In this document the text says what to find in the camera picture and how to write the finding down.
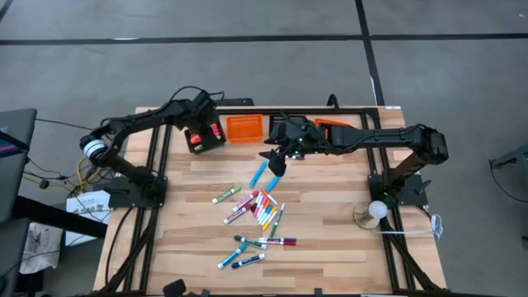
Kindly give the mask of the small black object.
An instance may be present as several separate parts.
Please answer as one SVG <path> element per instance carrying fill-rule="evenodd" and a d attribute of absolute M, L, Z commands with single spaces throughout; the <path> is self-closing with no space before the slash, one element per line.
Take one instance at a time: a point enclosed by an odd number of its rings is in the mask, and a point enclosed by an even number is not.
<path fill-rule="evenodd" d="M 186 285 L 182 279 L 175 280 L 163 287 L 164 297 L 183 297 L 186 293 Z"/>

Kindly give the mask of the brass lamp with white bulb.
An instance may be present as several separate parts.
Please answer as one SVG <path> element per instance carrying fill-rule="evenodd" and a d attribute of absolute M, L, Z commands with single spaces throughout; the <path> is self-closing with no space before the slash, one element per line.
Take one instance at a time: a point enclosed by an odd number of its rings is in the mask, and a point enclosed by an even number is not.
<path fill-rule="evenodd" d="M 388 207 L 383 201 L 360 203 L 353 213 L 356 224 L 362 229 L 374 229 L 388 214 Z"/>

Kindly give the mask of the thin yellow marker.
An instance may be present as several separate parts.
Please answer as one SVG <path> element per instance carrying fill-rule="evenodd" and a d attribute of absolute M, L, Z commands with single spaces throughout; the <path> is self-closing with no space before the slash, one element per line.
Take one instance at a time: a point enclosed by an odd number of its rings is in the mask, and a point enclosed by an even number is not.
<path fill-rule="evenodd" d="M 274 210 L 269 216 L 268 220 L 262 226 L 262 231 L 265 231 L 268 228 L 268 226 L 271 224 L 271 221 L 276 217 L 276 215 L 277 215 L 277 210 Z"/>

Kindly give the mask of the Expo marker dark blue cap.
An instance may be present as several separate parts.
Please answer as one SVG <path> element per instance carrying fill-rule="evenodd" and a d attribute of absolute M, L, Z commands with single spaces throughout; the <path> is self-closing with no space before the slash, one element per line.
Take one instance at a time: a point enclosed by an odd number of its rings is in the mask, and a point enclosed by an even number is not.
<path fill-rule="evenodd" d="M 253 256 L 253 257 L 249 257 L 249 258 L 246 258 L 242 261 L 239 261 L 239 262 L 234 262 L 231 267 L 233 269 L 238 269 L 240 267 L 243 267 L 243 266 L 247 266 L 247 265 L 251 265 L 253 263 L 256 263 L 256 262 L 259 262 L 261 260 L 264 260 L 266 258 L 266 254 L 265 253 L 260 253 L 256 256 Z"/>

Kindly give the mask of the grey chair base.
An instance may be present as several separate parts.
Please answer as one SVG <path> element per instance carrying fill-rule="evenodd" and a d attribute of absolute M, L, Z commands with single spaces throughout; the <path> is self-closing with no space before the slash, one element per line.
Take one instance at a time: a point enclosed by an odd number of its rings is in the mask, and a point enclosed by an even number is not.
<path fill-rule="evenodd" d="M 507 164 L 516 164 L 528 171 L 528 144 L 503 154 L 502 156 L 490 161 L 493 169 L 501 168 Z"/>

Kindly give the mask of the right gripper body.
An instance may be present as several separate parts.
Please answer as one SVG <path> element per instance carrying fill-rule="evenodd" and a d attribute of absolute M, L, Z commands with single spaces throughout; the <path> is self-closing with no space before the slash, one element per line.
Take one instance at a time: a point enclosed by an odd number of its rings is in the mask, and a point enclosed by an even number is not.
<path fill-rule="evenodd" d="M 285 119 L 274 124 L 266 144 L 275 145 L 274 151 L 281 157 L 324 153 L 330 149 L 323 132 L 306 118 Z"/>

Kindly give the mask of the white bag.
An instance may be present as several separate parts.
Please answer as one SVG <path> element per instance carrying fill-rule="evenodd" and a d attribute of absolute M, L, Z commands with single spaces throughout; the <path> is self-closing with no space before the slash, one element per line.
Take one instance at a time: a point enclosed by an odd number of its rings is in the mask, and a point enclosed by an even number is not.
<path fill-rule="evenodd" d="M 34 274 L 59 264 L 63 230 L 44 224 L 30 223 L 19 272 Z"/>

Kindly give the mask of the Expo marker magenta cap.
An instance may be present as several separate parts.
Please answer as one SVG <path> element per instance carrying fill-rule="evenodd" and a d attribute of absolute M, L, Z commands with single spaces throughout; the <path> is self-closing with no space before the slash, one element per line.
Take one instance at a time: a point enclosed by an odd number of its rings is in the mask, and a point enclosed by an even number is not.
<path fill-rule="evenodd" d="M 236 212 L 238 210 L 240 210 L 243 206 L 245 206 L 246 204 L 252 202 L 255 198 L 257 198 L 259 196 L 259 191 L 254 191 L 251 195 L 249 195 L 248 197 L 246 197 L 244 200 L 242 200 L 241 202 L 239 202 L 236 206 L 234 206 L 232 208 L 232 211 L 233 212 Z"/>

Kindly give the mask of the white printed paper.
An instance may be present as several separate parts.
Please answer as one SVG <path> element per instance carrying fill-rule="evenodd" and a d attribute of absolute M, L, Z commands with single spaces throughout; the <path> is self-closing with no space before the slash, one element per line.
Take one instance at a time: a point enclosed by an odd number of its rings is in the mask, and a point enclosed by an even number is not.
<path fill-rule="evenodd" d="M 84 218 L 108 224 L 110 220 L 110 195 L 105 191 L 92 191 L 80 194 L 66 200 L 66 211 Z M 94 240 L 94 237 L 73 233 L 65 233 L 65 245 L 67 247 L 79 245 Z"/>

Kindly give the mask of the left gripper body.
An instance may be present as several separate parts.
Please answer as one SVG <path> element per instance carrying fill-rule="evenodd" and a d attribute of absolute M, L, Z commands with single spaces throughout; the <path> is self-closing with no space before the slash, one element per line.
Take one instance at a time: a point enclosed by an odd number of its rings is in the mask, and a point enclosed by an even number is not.
<path fill-rule="evenodd" d="M 219 119 L 216 103 L 206 91 L 199 92 L 193 100 L 185 102 L 184 126 L 189 129 L 204 129 Z"/>

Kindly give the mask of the orange plastic basket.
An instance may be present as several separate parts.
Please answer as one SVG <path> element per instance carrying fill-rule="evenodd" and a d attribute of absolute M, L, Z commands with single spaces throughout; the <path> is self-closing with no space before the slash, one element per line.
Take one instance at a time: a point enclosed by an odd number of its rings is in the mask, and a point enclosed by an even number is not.
<path fill-rule="evenodd" d="M 314 124 L 323 132 L 325 139 L 329 139 L 330 129 L 334 125 L 350 126 L 349 123 L 339 120 L 329 120 L 323 118 L 316 118 Z"/>
<path fill-rule="evenodd" d="M 232 144 L 261 141 L 263 138 L 262 115 L 233 115 L 226 118 L 227 139 Z"/>

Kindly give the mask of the black desk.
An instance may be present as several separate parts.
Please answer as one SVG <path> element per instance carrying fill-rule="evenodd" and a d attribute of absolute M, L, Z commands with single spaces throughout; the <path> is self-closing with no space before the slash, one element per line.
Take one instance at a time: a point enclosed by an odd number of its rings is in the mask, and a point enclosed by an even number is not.
<path fill-rule="evenodd" d="M 9 157 L 3 157 L 0 149 L 0 297 L 12 297 L 15 293 L 31 222 L 95 238 L 104 238 L 107 230 L 105 224 L 96 220 L 19 195 L 36 114 L 34 108 L 0 111 L 0 139 L 1 133 L 6 133 L 23 143 L 23 150 Z"/>

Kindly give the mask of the Expo marker light green cap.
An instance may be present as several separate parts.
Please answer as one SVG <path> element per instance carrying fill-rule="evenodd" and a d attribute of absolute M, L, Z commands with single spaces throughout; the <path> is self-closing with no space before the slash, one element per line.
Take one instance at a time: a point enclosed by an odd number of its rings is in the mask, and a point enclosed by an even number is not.
<path fill-rule="evenodd" d="M 226 200 L 227 198 L 229 198 L 230 196 L 234 195 L 235 193 L 241 191 L 241 189 L 242 189 L 241 186 L 234 186 L 231 189 L 229 189 L 228 191 L 226 191 L 225 193 L 223 193 L 223 194 L 215 197 L 214 199 L 212 199 L 211 202 L 214 205 L 216 205 L 219 202 L 222 202 L 222 201 Z"/>

